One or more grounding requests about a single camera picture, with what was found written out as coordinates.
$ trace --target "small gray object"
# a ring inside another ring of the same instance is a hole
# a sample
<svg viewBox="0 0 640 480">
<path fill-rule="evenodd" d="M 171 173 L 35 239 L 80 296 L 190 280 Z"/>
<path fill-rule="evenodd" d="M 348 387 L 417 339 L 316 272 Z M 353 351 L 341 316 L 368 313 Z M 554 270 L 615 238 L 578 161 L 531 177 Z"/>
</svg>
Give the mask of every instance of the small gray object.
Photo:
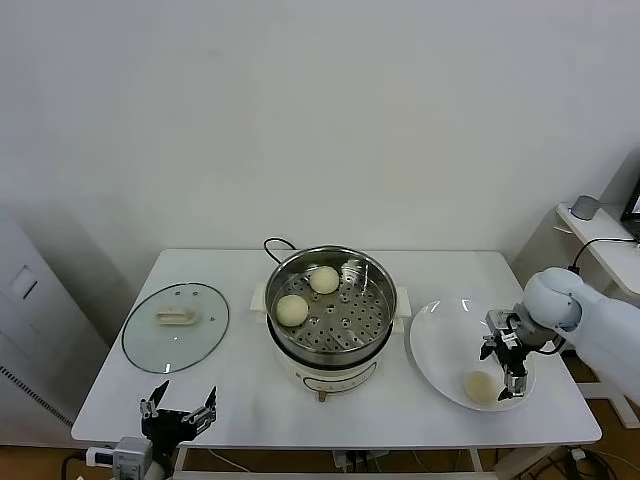
<svg viewBox="0 0 640 480">
<path fill-rule="evenodd" d="M 571 214 L 580 220 L 591 220 L 599 208 L 598 200 L 588 195 L 580 195 L 571 207 Z"/>
</svg>

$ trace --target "cable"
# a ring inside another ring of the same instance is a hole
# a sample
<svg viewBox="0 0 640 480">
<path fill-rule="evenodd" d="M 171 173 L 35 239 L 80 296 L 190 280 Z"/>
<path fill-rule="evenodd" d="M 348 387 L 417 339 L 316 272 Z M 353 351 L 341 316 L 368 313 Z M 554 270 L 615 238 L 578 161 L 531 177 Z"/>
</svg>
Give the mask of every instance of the cable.
<svg viewBox="0 0 640 480">
<path fill-rule="evenodd" d="M 462 454 L 462 450 L 458 450 L 458 456 L 456 457 L 456 463 L 453 465 L 453 471 L 458 471 L 458 464 L 460 463 L 460 455 Z"/>
<path fill-rule="evenodd" d="M 542 474 L 542 472 L 546 472 L 551 467 L 553 467 L 556 464 L 560 463 L 559 460 L 553 460 L 551 457 L 547 457 L 547 460 L 549 460 L 549 463 L 547 465 L 545 465 L 544 467 L 542 467 L 540 470 L 538 470 L 536 473 L 529 473 L 529 475 L 531 475 L 531 478 L 533 478 L 533 480 L 537 480 L 538 477 Z"/>
<path fill-rule="evenodd" d="M 228 463 L 229 465 L 233 465 L 236 468 L 239 468 L 240 470 L 242 470 L 243 472 L 247 472 L 247 473 L 253 473 L 251 470 L 249 470 L 247 467 L 243 467 L 242 465 L 239 465 L 235 462 L 232 462 L 231 460 L 229 460 L 228 458 L 223 457 L 222 455 L 214 452 L 213 450 L 211 450 L 210 448 L 207 449 L 209 451 L 209 453 L 211 455 L 213 455 L 216 458 L 219 458 L 220 460 L 222 460 L 223 462 Z"/>
<path fill-rule="evenodd" d="M 597 453 L 599 455 L 605 455 L 607 457 L 615 458 L 616 460 L 619 460 L 622 463 L 626 463 L 627 466 L 629 466 L 629 467 L 633 468 L 634 470 L 640 472 L 640 467 L 638 467 L 637 465 L 634 465 L 629 460 L 625 460 L 624 458 L 618 457 L 617 455 L 613 455 L 612 453 L 600 452 L 598 450 L 591 450 L 591 449 L 586 449 L 586 448 L 583 448 L 583 450 L 586 451 L 586 452 Z"/>
<path fill-rule="evenodd" d="M 358 457 L 357 457 L 357 453 L 355 450 L 347 450 L 347 458 L 345 460 L 345 465 L 347 464 L 347 460 L 351 462 L 351 469 L 353 470 L 353 473 L 357 472 L 357 466 L 358 466 Z"/>
<path fill-rule="evenodd" d="M 413 454 L 413 458 L 416 459 L 416 462 L 418 462 L 418 465 L 420 465 L 425 472 L 432 473 L 431 470 L 425 467 L 424 464 L 420 461 L 420 459 L 418 458 L 418 454 L 416 453 L 415 450 L 411 450 L 411 453 Z"/>
<path fill-rule="evenodd" d="M 582 255 L 582 252 L 584 252 L 587 249 L 587 247 L 589 245 L 591 245 L 592 243 L 594 243 L 594 242 L 634 242 L 634 243 L 637 243 L 637 240 L 635 240 L 633 238 L 594 238 L 593 240 L 589 240 L 578 251 L 578 254 L 576 255 L 576 258 L 573 259 L 573 263 L 571 264 L 571 266 L 567 267 L 570 271 L 572 271 L 573 273 L 575 273 L 577 275 L 580 274 L 580 268 L 578 268 L 578 266 L 577 266 L 578 259 L 580 258 L 580 255 Z"/>
<path fill-rule="evenodd" d="M 556 345 L 553 350 L 550 350 L 550 351 L 546 352 L 546 351 L 540 349 L 540 350 L 536 350 L 536 352 L 538 352 L 540 355 L 554 355 L 554 354 L 558 353 L 562 347 L 564 347 L 565 343 L 567 343 L 567 340 L 565 338 L 563 338 L 558 342 L 558 345 Z"/>
<path fill-rule="evenodd" d="M 73 452 L 71 455 L 66 457 L 62 461 L 62 465 L 60 466 L 60 480 L 67 480 L 67 465 L 70 460 L 85 460 L 86 455 L 86 450 L 78 450 L 77 452 Z"/>
<path fill-rule="evenodd" d="M 269 250 L 269 247 L 267 246 L 269 244 L 269 242 L 280 242 L 280 243 L 284 243 L 286 246 L 291 247 L 291 250 L 296 250 L 296 247 L 293 246 L 293 244 L 291 242 L 289 242 L 288 240 L 285 240 L 284 238 L 280 238 L 280 237 L 269 237 L 267 238 L 263 243 L 262 243 L 262 248 L 264 248 L 264 251 L 267 252 L 267 255 L 269 255 L 271 258 L 273 258 L 275 260 L 276 263 L 282 263 L 278 257 L 276 257 L 273 253 L 271 253 L 271 251 Z"/>
</svg>

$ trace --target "glass lid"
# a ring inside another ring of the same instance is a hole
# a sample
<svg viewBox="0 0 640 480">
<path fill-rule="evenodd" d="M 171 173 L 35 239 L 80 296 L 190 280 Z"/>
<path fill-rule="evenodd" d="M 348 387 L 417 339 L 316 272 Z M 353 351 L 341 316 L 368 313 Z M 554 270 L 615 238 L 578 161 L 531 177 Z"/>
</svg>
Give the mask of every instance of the glass lid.
<svg viewBox="0 0 640 480">
<path fill-rule="evenodd" d="M 157 291 L 129 315 L 122 348 L 152 373 L 183 370 L 209 355 L 229 324 L 229 307 L 215 288 L 180 283 Z"/>
</svg>

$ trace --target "dough ball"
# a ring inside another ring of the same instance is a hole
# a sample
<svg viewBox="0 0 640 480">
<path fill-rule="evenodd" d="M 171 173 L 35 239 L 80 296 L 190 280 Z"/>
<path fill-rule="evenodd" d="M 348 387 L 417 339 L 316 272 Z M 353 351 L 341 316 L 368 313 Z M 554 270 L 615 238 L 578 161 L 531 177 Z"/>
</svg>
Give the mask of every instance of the dough ball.
<svg viewBox="0 0 640 480">
<path fill-rule="evenodd" d="M 340 285 L 340 275 L 331 267 L 318 267 L 311 274 L 309 284 L 316 292 L 326 295 L 336 291 Z"/>
<path fill-rule="evenodd" d="M 307 319 L 309 305 L 298 295 L 287 295 L 276 304 L 276 317 L 285 327 L 297 327 Z"/>
<path fill-rule="evenodd" d="M 493 377 L 486 372 L 475 370 L 464 379 L 464 391 L 467 396 L 481 405 L 490 405 L 498 401 L 498 390 Z"/>
</svg>

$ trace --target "white plate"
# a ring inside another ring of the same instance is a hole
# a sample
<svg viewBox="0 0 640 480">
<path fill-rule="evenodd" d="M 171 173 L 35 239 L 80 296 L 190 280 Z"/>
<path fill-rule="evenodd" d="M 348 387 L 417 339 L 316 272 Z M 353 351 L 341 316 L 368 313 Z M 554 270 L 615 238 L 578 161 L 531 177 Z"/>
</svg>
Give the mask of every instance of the white plate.
<svg viewBox="0 0 640 480">
<path fill-rule="evenodd" d="M 488 373 L 500 393 L 503 372 L 494 355 L 480 360 L 483 335 L 488 335 L 485 323 L 487 308 L 463 298 L 448 298 L 431 302 L 422 308 L 411 323 L 409 341 L 416 365 L 424 377 L 444 396 L 454 402 L 488 412 L 510 410 L 527 399 L 535 385 L 534 356 L 525 360 L 528 371 L 524 397 L 482 405 L 471 400 L 464 391 L 466 375 L 474 370 Z"/>
</svg>

